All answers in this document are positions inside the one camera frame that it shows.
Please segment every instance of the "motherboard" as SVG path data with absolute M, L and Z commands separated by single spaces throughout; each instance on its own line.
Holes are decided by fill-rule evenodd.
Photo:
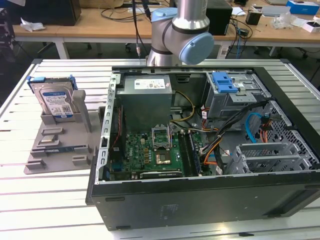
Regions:
M 188 154 L 187 146 L 182 139 L 190 141 L 194 145 L 194 155 Z M 168 149 L 159 147 L 159 144 L 169 143 Z M 148 132 L 130 133 L 125 139 L 124 160 L 112 163 L 112 172 L 132 173 L 131 178 L 136 176 L 142 179 L 159 178 L 160 175 L 167 177 L 189 176 L 188 162 L 199 162 L 198 153 L 203 146 L 201 135 L 198 132 L 185 133 L 171 132 Z

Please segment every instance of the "yellow wire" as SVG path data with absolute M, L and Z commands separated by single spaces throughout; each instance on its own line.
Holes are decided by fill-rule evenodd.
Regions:
M 217 162 L 213 163 L 213 162 L 208 161 L 208 159 L 209 159 L 209 156 L 210 156 L 210 154 L 212 153 L 212 151 L 218 146 L 218 144 L 219 144 L 221 141 L 222 141 L 222 139 L 220 139 L 220 140 L 210 149 L 210 151 L 206 154 L 205 159 L 204 159 L 204 162 L 203 162 L 204 165 L 217 164 Z
M 177 120 L 171 120 L 170 122 L 183 122 L 183 121 L 186 121 L 186 120 L 192 118 L 192 117 L 194 116 L 194 114 L 195 114 L 195 107 L 196 107 L 196 106 L 194 106 L 194 104 L 192 103 L 192 101 L 190 100 L 190 98 L 188 98 L 184 93 L 182 93 L 182 92 L 180 92 L 180 91 L 175 91 L 175 92 L 181 94 L 182 96 L 184 96 L 184 97 L 189 101 L 189 103 L 190 103 L 191 106 L 192 106 L 192 112 L 191 112 L 190 116 L 187 116 L 187 117 L 181 118 L 181 119 L 177 119 Z

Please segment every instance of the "blue box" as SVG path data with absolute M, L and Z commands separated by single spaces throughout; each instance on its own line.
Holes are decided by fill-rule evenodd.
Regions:
M 5 8 L 7 6 L 6 1 L 7 0 L 0 0 L 0 8 Z
M 319 10 L 319 5 L 312 1 L 304 1 L 303 3 L 288 1 L 286 6 L 291 7 L 290 13 L 292 14 L 316 15 Z

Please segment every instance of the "white table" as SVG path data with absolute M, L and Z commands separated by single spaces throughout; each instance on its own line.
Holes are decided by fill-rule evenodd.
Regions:
M 86 91 L 88 109 L 96 111 L 106 103 L 111 66 L 144 64 L 135 59 L 43 60 L 29 67 L 0 109 L 0 240 L 208 240 L 238 239 L 241 232 L 254 234 L 241 238 L 250 240 L 320 236 L 320 200 L 288 218 L 108 232 L 97 209 L 85 204 L 90 170 L 24 174 L 24 164 L 41 123 L 41 107 L 25 82 L 26 76 L 72 74 L 78 88 Z M 290 64 L 256 59 L 208 60 L 202 64 L 264 66 L 297 106 L 303 108 L 307 104 L 318 109 L 319 93 Z

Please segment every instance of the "blue drive bracket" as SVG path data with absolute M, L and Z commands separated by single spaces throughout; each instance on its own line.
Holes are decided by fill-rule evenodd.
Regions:
M 52 78 L 46 78 L 44 76 L 37 76 L 34 77 L 33 80 L 31 80 L 31 76 L 26 77 L 26 83 L 28 84 L 29 88 L 31 89 L 32 93 L 34 94 L 34 90 L 30 86 L 31 83 L 44 83 L 46 80 L 52 79 Z M 70 75 L 67 79 L 71 81 L 71 85 L 73 87 L 73 90 L 78 90 L 76 79 L 74 76 Z
M 238 88 L 233 85 L 232 79 L 227 75 L 226 72 L 213 72 L 212 80 L 218 90 L 218 93 L 236 94 L 238 92 Z

